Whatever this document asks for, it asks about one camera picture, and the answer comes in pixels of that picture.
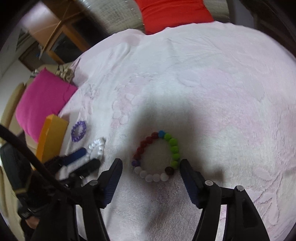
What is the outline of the patterned beige cloth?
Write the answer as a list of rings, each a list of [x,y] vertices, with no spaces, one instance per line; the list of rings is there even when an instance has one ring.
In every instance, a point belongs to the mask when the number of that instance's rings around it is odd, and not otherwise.
[[[74,78],[74,71],[70,67],[59,65],[55,75],[60,77],[63,81],[70,83]]]

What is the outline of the beige leather headboard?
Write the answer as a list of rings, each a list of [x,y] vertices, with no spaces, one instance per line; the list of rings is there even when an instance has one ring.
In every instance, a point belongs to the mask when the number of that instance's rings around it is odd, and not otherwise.
[[[16,107],[25,91],[25,84],[20,83],[8,100],[4,112],[1,117],[1,125],[11,131],[14,135],[18,136],[23,132],[16,120]]]

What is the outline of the wooden cabinet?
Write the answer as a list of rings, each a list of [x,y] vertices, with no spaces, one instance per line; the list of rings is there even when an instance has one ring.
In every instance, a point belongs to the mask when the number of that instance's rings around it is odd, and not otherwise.
[[[54,46],[63,36],[79,51],[90,48],[73,26],[86,14],[75,1],[38,1],[21,19],[21,25],[41,45],[41,54],[47,53],[55,62],[63,64],[63,60],[54,52]]]

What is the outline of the magenta pillow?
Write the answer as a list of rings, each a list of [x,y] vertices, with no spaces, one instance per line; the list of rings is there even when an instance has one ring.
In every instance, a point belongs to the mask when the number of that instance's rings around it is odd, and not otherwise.
[[[46,117],[58,115],[76,91],[76,86],[65,82],[46,68],[42,69],[26,87],[16,107],[18,124],[38,142]]]

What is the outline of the small red pillow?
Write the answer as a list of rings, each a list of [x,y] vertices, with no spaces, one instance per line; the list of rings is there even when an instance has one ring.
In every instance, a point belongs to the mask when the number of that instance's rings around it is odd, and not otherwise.
[[[147,35],[158,33],[167,27],[214,21],[203,1],[138,0],[136,3],[142,14]]]

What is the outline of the silver foil insulation panel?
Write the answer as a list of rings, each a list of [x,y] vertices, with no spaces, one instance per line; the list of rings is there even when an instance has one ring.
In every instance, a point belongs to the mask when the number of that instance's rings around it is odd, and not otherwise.
[[[126,29],[144,31],[142,15],[135,1],[79,0],[76,3],[83,7],[109,35]],[[205,0],[204,4],[214,20],[222,23],[230,21],[227,1]]]

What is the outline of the orange cardboard box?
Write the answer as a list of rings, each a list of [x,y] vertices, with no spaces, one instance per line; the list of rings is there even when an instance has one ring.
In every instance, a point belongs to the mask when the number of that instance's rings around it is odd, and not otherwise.
[[[59,156],[69,122],[51,114],[46,117],[37,146],[36,157],[45,163]]]

